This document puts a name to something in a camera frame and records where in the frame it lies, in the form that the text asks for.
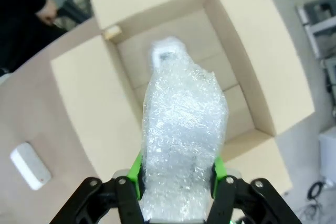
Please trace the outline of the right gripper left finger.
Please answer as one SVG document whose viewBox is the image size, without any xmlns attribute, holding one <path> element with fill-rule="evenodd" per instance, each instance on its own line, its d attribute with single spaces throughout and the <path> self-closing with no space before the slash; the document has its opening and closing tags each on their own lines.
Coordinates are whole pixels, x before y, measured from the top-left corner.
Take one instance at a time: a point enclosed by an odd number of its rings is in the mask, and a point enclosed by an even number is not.
<svg viewBox="0 0 336 224">
<path fill-rule="evenodd" d="M 105 183 L 95 177 L 83 180 L 55 215 L 54 223 L 99 223 L 114 208 L 121 223 L 145 223 L 139 206 L 143 193 L 142 155 L 138 154 L 126 175 Z"/>
</svg>

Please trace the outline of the person's left hand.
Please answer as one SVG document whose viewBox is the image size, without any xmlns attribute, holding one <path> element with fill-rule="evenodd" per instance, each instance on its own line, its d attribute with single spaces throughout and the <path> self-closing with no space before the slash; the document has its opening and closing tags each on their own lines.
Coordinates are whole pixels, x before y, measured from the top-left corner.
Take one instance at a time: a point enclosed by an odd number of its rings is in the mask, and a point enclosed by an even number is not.
<svg viewBox="0 0 336 224">
<path fill-rule="evenodd" d="M 57 6 L 53 0 L 46 0 L 45 6 L 36 13 L 36 16 L 45 24 L 52 25 L 57 17 Z"/>
</svg>

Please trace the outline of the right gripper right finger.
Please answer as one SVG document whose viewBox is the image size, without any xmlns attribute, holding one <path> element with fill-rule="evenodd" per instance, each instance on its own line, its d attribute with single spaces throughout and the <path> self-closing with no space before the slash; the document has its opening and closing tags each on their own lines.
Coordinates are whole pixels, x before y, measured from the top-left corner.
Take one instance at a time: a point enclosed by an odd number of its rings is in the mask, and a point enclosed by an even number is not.
<svg viewBox="0 0 336 224">
<path fill-rule="evenodd" d="M 241 210 L 248 223 L 301 223 L 267 179 L 247 183 L 229 174 L 220 157 L 212 166 L 211 197 L 207 223 L 232 223 L 234 209 Z"/>
</svg>

